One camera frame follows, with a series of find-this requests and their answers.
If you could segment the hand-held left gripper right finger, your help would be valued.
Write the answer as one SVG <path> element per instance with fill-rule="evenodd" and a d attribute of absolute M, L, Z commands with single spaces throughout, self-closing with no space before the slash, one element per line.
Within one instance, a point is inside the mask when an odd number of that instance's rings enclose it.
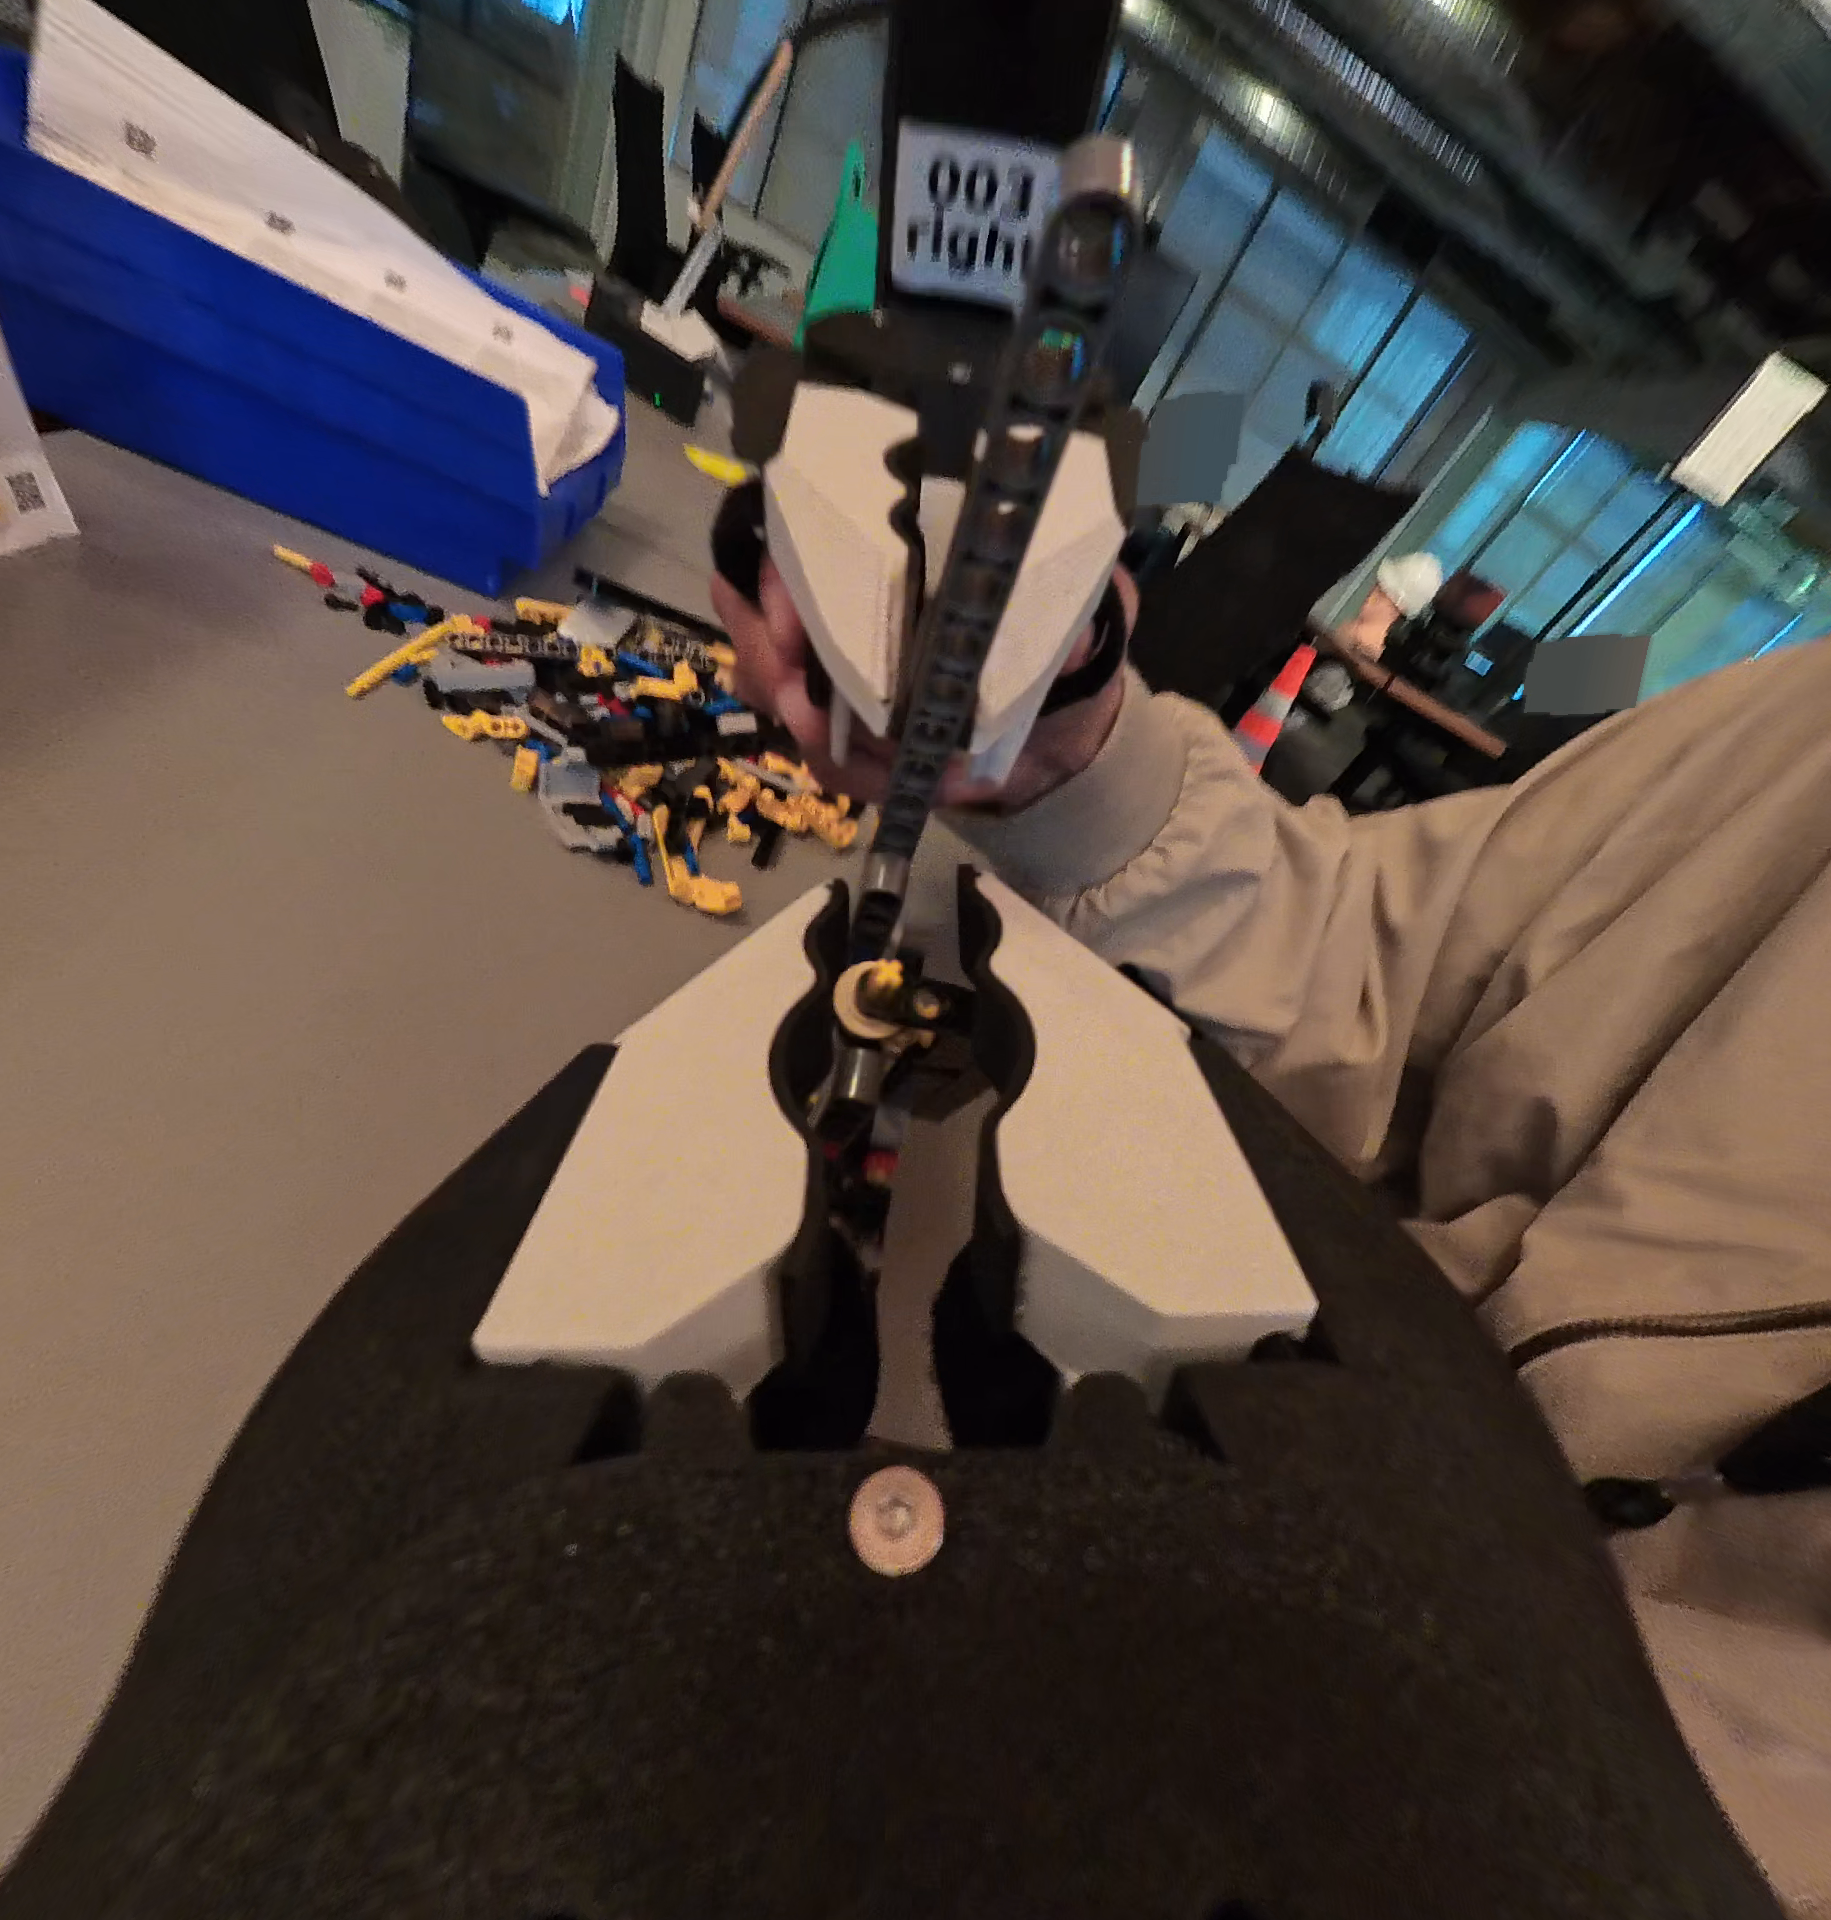
<path fill-rule="evenodd" d="M 995 1123 L 1019 1227 L 1016 1329 L 1063 1381 L 1166 1385 L 1304 1337 L 1316 1296 L 1232 1125 L 1160 999 L 1111 971 L 1004 881 L 991 980 L 1026 1025 L 1020 1088 Z"/>

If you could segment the orange traffic cone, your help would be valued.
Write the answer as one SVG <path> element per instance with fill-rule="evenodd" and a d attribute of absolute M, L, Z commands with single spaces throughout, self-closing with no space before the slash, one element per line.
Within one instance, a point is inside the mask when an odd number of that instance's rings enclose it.
<path fill-rule="evenodd" d="M 1286 717 L 1318 662 L 1318 645 L 1313 638 L 1300 641 L 1271 672 L 1263 690 L 1247 707 L 1242 707 L 1230 726 L 1230 738 L 1243 762 L 1258 778 L 1265 761 L 1280 741 Z"/>

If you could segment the black device box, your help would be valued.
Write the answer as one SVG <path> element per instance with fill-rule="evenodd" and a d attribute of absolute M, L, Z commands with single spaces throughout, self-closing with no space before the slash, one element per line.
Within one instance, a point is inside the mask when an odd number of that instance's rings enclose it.
<path fill-rule="evenodd" d="M 696 425 L 720 363 L 720 338 L 696 311 L 670 316 L 635 288 L 595 274 L 586 328 L 621 353 L 630 394 L 683 428 Z"/>

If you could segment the blue storage bin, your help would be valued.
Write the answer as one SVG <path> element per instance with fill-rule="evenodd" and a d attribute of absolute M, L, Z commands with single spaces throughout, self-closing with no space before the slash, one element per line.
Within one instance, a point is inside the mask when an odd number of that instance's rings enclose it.
<path fill-rule="evenodd" d="M 500 596 L 616 490 L 625 425 L 547 493 L 519 399 L 24 143 L 0 46 L 0 340 L 61 425 Z"/>

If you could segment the grey desk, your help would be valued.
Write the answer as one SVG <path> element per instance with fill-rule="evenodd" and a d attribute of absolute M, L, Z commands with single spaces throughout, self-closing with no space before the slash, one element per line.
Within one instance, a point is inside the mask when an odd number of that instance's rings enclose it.
<path fill-rule="evenodd" d="M 275 559 L 405 563 L 78 432 L 0 559 L 0 1866 L 182 1523 L 352 1269 L 588 1043 L 834 872 L 711 922 L 565 851 Z"/>

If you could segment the pile of toy brick pieces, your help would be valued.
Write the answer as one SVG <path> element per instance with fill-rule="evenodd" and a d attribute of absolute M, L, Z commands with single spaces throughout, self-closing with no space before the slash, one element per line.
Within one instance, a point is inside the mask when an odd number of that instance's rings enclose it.
<path fill-rule="evenodd" d="M 501 759 L 565 851 L 630 872 L 690 916 L 743 908 L 736 879 L 706 866 L 713 842 L 766 872 L 788 842 L 842 856 L 862 833 L 862 805 L 740 697 L 733 645 L 661 600 L 584 572 L 573 602 L 465 613 L 369 566 L 336 570 L 282 542 L 271 553 L 325 611 L 391 643 L 348 698 L 417 693 L 447 738 Z"/>

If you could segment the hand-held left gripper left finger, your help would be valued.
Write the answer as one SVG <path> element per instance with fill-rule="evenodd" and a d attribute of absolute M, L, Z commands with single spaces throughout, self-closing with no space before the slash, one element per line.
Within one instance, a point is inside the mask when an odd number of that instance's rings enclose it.
<path fill-rule="evenodd" d="M 770 1055 L 815 983 L 805 935 L 834 894 L 811 888 L 621 1033 L 476 1324 L 476 1361 L 627 1378 L 775 1366 L 805 1143 Z"/>

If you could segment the white paper parts bags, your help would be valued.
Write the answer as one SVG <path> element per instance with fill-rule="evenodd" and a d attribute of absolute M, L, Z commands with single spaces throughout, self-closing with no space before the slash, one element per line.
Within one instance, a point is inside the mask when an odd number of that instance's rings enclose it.
<path fill-rule="evenodd" d="M 539 493 L 621 440 L 590 353 L 104 9 L 38 7 L 26 117 L 34 154 L 519 397 Z"/>

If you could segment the person's right hand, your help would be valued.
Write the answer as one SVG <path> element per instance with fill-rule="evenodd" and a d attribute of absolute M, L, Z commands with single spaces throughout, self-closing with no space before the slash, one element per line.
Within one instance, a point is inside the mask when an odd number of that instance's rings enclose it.
<path fill-rule="evenodd" d="M 842 759 L 832 752 L 832 707 L 816 707 L 805 690 L 815 662 L 805 630 L 770 561 L 758 563 L 758 597 L 745 600 L 720 575 L 709 576 L 713 617 L 736 652 L 736 695 L 773 720 L 798 747 L 798 759 L 825 786 L 856 802 L 879 804 L 894 765 L 894 745 L 859 730 L 849 735 Z M 945 811 L 1013 815 L 1047 802 L 1101 755 L 1117 726 L 1127 668 L 1118 660 L 1111 679 L 1086 700 L 1042 712 L 1005 781 L 975 781 L 954 761 L 936 793 Z"/>

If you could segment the hanging white sheet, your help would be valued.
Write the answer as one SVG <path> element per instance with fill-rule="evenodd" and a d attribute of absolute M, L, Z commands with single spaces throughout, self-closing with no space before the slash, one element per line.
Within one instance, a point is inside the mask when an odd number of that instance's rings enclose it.
<path fill-rule="evenodd" d="M 1738 385 L 1671 468 L 1671 484 L 1712 508 L 1725 505 L 1767 459 L 1801 427 L 1829 384 L 1783 353 L 1770 353 Z"/>

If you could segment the black grey toy brick chassis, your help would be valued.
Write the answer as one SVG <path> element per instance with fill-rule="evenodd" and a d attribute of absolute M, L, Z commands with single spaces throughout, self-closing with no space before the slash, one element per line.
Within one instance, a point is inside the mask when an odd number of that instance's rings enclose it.
<path fill-rule="evenodd" d="M 828 684 L 834 759 L 885 747 L 885 786 L 832 990 L 832 1074 L 812 1123 L 856 1176 L 903 1058 L 938 1028 L 903 964 L 915 856 L 954 773 L 1004 781 L 1111 587 L 1123 531 L 1108 358 L 1143 258 L 1127 142 L 1062 157 L 906 122 L 935 170 L 943 243 L 995 189 L 996 305 L 906 268 L 869 316 L 805 331 L 779 452 L 763 468 L 775 575 Z"/>

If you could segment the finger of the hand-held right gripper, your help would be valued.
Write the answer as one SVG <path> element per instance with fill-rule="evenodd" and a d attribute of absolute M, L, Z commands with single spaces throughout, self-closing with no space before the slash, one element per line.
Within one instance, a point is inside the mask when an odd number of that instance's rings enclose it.
<path fill-rule="evenodd" d="M 975 690 L 964 752 L 1013 759 L 1092 626 L 1123 537 L 1108 444 L 1071 436 L 1029 536 Z"/>
<path fill-rule="evenodd" d="M 906 484 L 892 452 L 918 416 L 863 390 L 800 381 L 763 466 L 766 536 L 815 657 L 856 726 L 884 738 L 899 693 Z"/>

